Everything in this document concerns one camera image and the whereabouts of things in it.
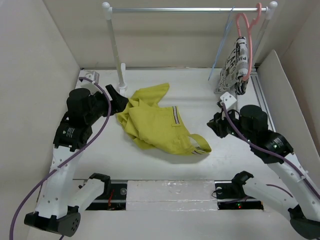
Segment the yellow trousers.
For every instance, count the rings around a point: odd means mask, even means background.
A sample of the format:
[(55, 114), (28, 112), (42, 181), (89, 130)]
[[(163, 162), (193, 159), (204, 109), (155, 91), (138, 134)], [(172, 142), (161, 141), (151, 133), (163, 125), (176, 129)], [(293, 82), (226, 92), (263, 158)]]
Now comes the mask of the yellow trousers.
[(185, 127), (177, 106), (160, 107), (170, 89), (163, 83), (136, 90), (116, 118), (125, 133), (142, 150), (157, 148), (172, 155), (209, 154), (209, 143)]

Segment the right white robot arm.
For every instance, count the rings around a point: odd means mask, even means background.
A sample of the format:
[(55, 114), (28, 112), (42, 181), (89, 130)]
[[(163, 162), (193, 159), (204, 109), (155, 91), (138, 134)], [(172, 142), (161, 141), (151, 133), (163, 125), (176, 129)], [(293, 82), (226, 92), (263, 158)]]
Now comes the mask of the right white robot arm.
[(253, 197), (287, 219), (292, 228), (307, 240), (320, 238), (320, 192), (302, 167), (286, 157), (294, 150), (286, 138), (268, 126), (268, 115), (257, 105), (245, 105), (240, 111), (228, 110), (218, 102), (217, 112), (207, 126), (220, 138), (234, 136), (246, 142), (250, 151), (267, 165), (287, 187), (264, 184), (247, 171), (231, 180), (237, 197)]

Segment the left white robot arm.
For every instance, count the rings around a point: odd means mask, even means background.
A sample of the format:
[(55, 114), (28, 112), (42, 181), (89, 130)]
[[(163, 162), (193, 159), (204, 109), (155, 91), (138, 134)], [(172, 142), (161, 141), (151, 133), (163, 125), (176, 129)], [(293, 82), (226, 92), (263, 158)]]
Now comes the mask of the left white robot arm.
[(128, 99), (109, 84), (96, 92), (77, 88), (69, 93), (67, 111), (53, 140), (49, 176), (36, 209), (26, 214), (24, 224), (62, 237), (72, 237), (82, 213), (97, 198), (113, 195), (111, 178), (93, 173), (87, 183), (72, 194), (73, 177), (84, 150), (93, 144), (114, 114), (122, 112)]

